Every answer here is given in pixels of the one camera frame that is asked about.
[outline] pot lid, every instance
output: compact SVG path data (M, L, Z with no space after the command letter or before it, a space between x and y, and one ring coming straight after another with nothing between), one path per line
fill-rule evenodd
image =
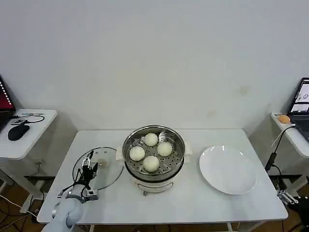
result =
M116 149L111 147L97 147L84 153L76 162L72 177L75 180L78 169L81 169L82 162L90 152L93 151L91 167L98 163L97 176L89 183L93 190L100 190L112 185L120 176L123 166L119 165L116 160Z

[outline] metal clamp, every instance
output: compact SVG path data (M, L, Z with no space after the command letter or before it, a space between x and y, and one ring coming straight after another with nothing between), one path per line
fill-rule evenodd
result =
M280 198L280 200L285 205L288 205L288 204L298 204L298 200L296 200L294 197L292 197L285 190L277 190L277 196Z

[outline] wooden floor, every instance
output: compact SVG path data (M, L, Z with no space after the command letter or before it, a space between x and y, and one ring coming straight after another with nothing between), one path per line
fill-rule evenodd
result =
M48 191L50 188L51 182L46 183L44 185L43 190ZM301 196L309 195L309 187L304 187L299 191ZM22 189L17 184L14 184L11 187L6 187L2 195L7 197L12 202L22 205L24 200L27 198L27 192ZM11 215L19 215L19 208L8 203L10 207ZM41 201L35 201L31 207L31 211L40 208ZM5 200L0 199L0 209L6 213L8 213L8 205ZM298 215L291 211L289 211L289 217L284 221L284 231L288 232L294 225L300 222ZM3 212L0 212L0 221L3 221L6 218L6 215ZM10 224L16 219L20 219L21 217L7 217L2 223L0 223L0 232L18 232L21 231L21 227L24 223L22 232L40 232L44 225L35 223L33 218L28 216L23 218L13 225L5 228L4 225ZM236 230L238 223L232 224L233 229ZM86 226L81 226L85 231L87 231ZM226 224L182 224L182 225L97 225L94 229L95 232L215 232L215 231L227 231ZM255 232L281 232L282 231L282 221L272 221L266 222L259 228L255 230Z

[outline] white wall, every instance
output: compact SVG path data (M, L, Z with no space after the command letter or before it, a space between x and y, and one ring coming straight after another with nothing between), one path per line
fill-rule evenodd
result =
M48 173L76 130L156 123L254 135L308 75L308 8L306 0L4 0L0 73L24 107L59 110Z

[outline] white bun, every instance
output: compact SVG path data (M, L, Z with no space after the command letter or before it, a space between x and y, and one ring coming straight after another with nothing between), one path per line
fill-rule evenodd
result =
M157 157L148 156L146 159L144 159L143 166L146 171L151 173L151 172L158 170L160 166L160 162Z
M173 147L169 142L159 143L158 154L164 157L169 156L173 151Z
M140 161L145 157L145 151L142 147L136 146L130 150L130 158L134 161Z
M154 146L158 143L158 136L154 133L146 134L145 143L147 146Z

